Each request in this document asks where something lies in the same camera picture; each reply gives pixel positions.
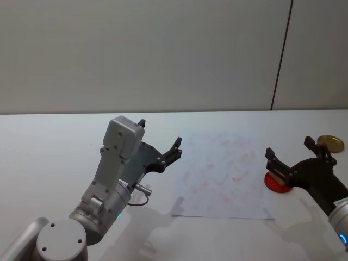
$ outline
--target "table surface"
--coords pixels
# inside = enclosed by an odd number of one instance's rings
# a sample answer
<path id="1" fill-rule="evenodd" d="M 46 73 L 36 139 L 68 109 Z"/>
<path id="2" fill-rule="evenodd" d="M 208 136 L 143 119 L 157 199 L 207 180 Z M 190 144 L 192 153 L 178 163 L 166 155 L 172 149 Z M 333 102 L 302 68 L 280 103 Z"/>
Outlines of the table surface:
<path id="1" fill-rule="evenodd" d="M 348 110 L 123 115 L 146 119 L 143 141 L 161 152 L 186 131 L 247 130 L 288 165 L 313 157 L 303 146 L 305 136 L 346 141 L 348 133 Z M 95 174 L 108 122 L 117 116 L 0 116 L 0 252 L 36 218 L 68 217 Z M 334 157 L 335 174 L 348 185 L 347 151 Z M 325 214 L 299 188 L 272 193 L 275 220 L 172 217 L 177 171 L 173 164 L 144 178 L 153 190 L 149 204 L 127 207 L 89 247 L 89 260 L 348 260 Z"/>

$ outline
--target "gold lid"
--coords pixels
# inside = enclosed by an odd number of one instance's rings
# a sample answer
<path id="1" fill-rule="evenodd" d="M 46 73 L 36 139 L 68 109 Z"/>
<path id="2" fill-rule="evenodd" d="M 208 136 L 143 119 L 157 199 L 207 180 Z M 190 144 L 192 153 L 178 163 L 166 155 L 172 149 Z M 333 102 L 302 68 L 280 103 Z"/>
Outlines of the gold lid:
<path id="1" fill-rule="evenodd" d="M 335 136 L 331 136 L 331 135 L 320 136 L 317 140 L 317 143 L 318 144 L 325 143 L 328 150 L 332 153 L 338 153 L 344 150 L 343 141 Z"/>

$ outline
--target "white paper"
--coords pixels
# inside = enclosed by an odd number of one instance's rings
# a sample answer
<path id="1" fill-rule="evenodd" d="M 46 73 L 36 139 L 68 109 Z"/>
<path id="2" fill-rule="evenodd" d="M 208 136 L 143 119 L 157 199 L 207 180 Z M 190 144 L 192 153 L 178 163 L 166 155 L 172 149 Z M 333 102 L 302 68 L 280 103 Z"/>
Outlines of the white paper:
<path id="1" fill-rule="evenodd" d="M 173 215 L 271 219 L 264 185 L 266 148 L 250 133 L 203 132 L 182 135 Z"/>

